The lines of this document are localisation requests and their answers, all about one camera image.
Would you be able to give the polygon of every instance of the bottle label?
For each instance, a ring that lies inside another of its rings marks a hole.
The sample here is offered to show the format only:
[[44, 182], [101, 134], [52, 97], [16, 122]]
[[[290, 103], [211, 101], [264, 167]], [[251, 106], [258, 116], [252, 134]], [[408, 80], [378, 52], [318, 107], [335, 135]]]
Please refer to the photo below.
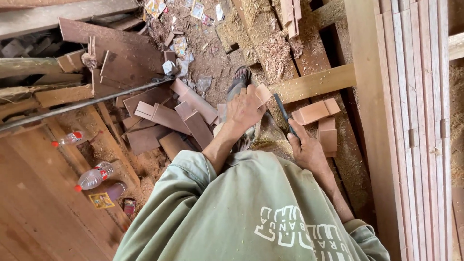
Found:
[[108, 173], [102, 167], [96, 166], [96, 167], [94, 167], [94, 169], [98, 170], [100, 172], [100, 174], [102, 174], [103, 180], [108, 178]]
[[71, 133], [71, 138], [72, 138], [72, 142], [78, 142], [82, 139], [82, 134], [80, 132], [72, 132]]

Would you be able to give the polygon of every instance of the hand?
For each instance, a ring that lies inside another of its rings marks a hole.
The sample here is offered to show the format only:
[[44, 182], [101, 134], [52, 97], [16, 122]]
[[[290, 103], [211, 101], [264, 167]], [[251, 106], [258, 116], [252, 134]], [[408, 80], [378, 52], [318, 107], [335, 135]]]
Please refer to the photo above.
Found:
[[289, 119], [289, 124], [300, 137], [297, 138], [291, 132], [287, 135], [293, 149], [293, 157], [298, 166], [311, 171], [316, 179], [324, 178], [327, 174], [333, 177], [321, 144], [295, 120]]
[[242, 88], [240, 95], [236, 94], [234, 98], [227, 103], [227, 117], [224, 127], [230, 129], [231, 133], [240, 138], [247, 129], [258, 123], [266, 112], [266, 105], [258, 108], [260, 101], [255, 94], [256, 87], [248, 85]]

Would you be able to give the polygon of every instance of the metal rod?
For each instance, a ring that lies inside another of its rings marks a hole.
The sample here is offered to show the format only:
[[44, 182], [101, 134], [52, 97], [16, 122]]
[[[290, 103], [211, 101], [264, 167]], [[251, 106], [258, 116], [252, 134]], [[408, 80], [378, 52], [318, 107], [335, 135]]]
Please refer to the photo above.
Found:
[[96, 104], [96, 103], [99, 103], [99, 102], [102, 102], [102, 101], [106, 101], [106, 100], [109, 100], [109, 99], [112, 99], [112, 98], [116, 98], [116, 97], [121, 96], [121, 95], [126, 95], [126, 94], [129, 94], [131, 92], [144, 90], [144, 89], [147, 89], [147, 88], [150, 88], [150, 87], [158, 87], [159, 85], [161, 85], [163, 83], [170, 82], [172, 80], [173, 79], [166, 79], [166, 80], [164, 80], [162, 82], [149, 83], [149, 84], [137, 87], [137, 88], [133, 88], [133, 89], [118, 92], [118, 93], [113, 93], [113, 94], [110, 94], [110, 95], [107, 95], [107, 96], [104, 96], [104, 97], [101, 97], [101, 98], [88, 99], [88, 100], [85, 100], [85, 101], [82, 101], [82, 102], [79, 102], [79, 103], [74, 103], [74, 104], [71, 104], [71, 105], [68, 105], [68, 106], [65, 106], [65, 107], [58, 108], [56, 110], [47, 111], [47, 112], [40, 113], [40, 114], [37, 114], [37, 115], [27, 116], [27, 117], [24, 117], [24, 118], [21, 118], [19, 120], [15, 120], [15, 121], [12, 121], [12, 122], [7, 122], [7, 123], [4, 123], [4, 124], [0, 124], [0, 131], [8, 130], [10, 128], [18, 127], [18, 126], [21, 126], [21, 125], [24, 125], [24, 124], [27, 124], [27, 123], [31, 123], [31, 122], [34, 122], [34, 121], [45, 119], [45, 118], [48, 118], [48, 117], [51, 117], [51, 116], [58, 115], [60, 113], [76, 110], [76, 109], [79, 109], [79, 108], [82, 108], [82, 107], [85, 107], [85, 106], [89, 106], [89, 105]]

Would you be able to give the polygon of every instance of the wooden wall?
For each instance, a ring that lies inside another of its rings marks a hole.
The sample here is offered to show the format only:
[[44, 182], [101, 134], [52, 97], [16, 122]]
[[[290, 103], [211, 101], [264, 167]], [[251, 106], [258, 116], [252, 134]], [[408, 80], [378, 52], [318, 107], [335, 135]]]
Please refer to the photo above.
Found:
[[0, 139], [0, 260], [111, 260], [122, 230], [73, 187], [46, 127]]

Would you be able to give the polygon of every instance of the stack of planks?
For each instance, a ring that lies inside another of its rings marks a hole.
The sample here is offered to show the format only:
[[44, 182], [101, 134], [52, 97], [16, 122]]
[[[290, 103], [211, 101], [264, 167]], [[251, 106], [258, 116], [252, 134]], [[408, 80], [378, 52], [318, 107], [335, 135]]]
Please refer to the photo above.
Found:
[[445, 0], [345, 0], [380, 239], [392, 260], [451, 260]]

